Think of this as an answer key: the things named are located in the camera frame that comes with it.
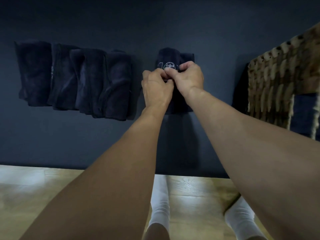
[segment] person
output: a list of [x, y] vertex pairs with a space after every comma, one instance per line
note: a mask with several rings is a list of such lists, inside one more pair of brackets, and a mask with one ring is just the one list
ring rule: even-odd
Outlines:
[[141, 239], [150, 202], [153, 213], [145, 239], [169, 239], [166, 181], [155, 176], [155, 165], [174, 82], [242, 195], [225, 214], [236, 237], [264, 239], [255, 228], [254, 211], [275, 240], [319, 238], [319, 142], [244, 115], [215, 98], [204, 90], [195, 63], [180, 69], [184, 72], [143, 72], [146, 107], [141, 116], [49, 202], [21, 240]]

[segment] person's left hand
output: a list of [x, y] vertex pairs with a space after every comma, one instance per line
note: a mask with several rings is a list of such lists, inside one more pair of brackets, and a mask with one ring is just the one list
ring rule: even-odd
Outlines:
[[144, 71], [142, 73], [143, 80], [141, 81], [144, 100], [146, 107], [165, 107], [167, 109], [174, 90], [174, 82], [169, 79], [166, 72], [157, 68], [153, 72]]

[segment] wicker basket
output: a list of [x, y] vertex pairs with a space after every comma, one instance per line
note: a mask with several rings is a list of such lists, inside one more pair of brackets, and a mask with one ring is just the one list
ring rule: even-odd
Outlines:
[[319, 127], [320, 23], [248, 65], [248, 115], [290, 129], [294, 95], [317, 93], [311, 138]]

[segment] dark blue table surface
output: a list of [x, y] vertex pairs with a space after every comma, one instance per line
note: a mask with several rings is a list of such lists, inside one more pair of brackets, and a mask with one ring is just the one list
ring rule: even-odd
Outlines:
[[[18, 99], [13, 41], [29, 38], [134, 54], [137, 74], [158, 50], [195, 53], [204, 87], [231, 104], [244, 65], [320, 21], [320, 0], [1, 0], [0, 164], [85, 169], [134, 120], [28, 107]], [[166, 115], [156, 172], [228, 177], [194, 113]]]

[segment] leg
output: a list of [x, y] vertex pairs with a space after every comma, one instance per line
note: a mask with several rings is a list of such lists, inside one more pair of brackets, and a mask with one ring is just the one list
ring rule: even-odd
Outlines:
[[254, 211], [241, 196], [224, 215], [237, 240], [266, 240], [254, 222]]
[[169, 240], [170, 207], [165, 175], [154, 176], [151, 208], [151, 219], [144, 240]]

